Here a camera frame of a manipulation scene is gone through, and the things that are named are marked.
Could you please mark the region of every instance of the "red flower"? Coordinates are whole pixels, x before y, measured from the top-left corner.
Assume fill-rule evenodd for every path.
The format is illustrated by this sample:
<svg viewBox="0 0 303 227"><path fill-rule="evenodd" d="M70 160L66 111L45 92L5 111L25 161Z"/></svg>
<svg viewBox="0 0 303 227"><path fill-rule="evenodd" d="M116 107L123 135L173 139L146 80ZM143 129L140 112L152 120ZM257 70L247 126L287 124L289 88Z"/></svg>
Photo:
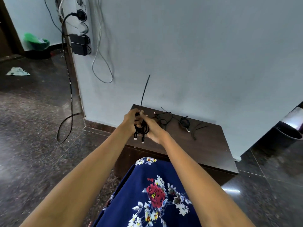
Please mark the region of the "red flower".
<svg viewBox="0 0 303 227"><path fill-rule="evenodd" d="M154 208L160 208L165 199L165 194L155 183L150 184L146 188L147 195L151 201L151 204Z"/></svg>

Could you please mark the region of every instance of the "speckled tile floor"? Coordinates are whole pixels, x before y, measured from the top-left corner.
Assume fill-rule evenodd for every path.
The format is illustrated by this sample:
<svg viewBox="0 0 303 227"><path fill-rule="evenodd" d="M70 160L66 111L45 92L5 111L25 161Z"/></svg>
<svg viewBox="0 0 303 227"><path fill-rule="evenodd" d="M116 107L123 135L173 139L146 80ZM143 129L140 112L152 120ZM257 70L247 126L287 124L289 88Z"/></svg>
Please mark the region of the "speckled tile floor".
<svg viewBox="0 0 303 227"><path fill-rule="evenodd" d="M5 76L11 67L21 67L31 76ZM58 144L56 132L70 115L69 103L61 54L47 60L21 58L0 64L0 226L19 226L51 189L106 139L106 133L85 127L78 115L70 137ZM74 113L80 111L74 94ZM60 137L69 131L68 125L69 121ZM302 226L302 142L276 152L255 145L236 164L239 175L222 187L257 227ZM112 172L83 226L97 217L118 184Z"/></svg>

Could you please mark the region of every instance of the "person's right hand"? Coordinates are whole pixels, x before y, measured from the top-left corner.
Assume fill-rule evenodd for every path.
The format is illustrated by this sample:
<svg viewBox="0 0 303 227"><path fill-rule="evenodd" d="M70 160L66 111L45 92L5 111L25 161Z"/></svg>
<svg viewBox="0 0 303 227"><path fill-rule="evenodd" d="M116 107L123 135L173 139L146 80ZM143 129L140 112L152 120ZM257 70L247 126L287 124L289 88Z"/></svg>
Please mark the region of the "person's right hand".
<svg viewBox="0 0 303 227"><path fill-rule="evenodd" d="M148 118L144 111L140 111L140 116L145 120L147 125L149 126L149 132L147 133L147 137L149 137L154 142L163 145L164 138L166 134L168 134L165 130L163 130L156 121L151 118Z"/></svg>

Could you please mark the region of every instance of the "round power button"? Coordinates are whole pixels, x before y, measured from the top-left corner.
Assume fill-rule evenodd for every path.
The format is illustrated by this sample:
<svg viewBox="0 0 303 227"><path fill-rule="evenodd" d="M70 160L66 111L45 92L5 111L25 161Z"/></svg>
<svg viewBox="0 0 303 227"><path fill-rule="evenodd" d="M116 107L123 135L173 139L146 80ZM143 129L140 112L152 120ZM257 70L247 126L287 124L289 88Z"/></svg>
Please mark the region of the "round power button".
<svg viewBox="0 0 303 227"><path fill-rule="evenodd" d="M83 1L82 0L77 0L78 5L82 6L83 5Z"/></svg>

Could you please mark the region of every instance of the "person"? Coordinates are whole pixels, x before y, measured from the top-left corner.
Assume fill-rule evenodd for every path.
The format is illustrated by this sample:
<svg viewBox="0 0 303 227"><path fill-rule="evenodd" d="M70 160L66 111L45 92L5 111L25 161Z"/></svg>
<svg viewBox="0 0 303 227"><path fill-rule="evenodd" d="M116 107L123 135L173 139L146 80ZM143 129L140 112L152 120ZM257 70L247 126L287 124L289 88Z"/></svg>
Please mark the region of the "person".
<svg viewBox="0 0 303 227"><path fill-rule="evenodd" d="M169 162L145 157L122 179L93 226L253 227L228 194L156 121L133 109L116 130L68 175L21 227L81 226L127 140L140 120L147 137L161 144Z"/></svg>

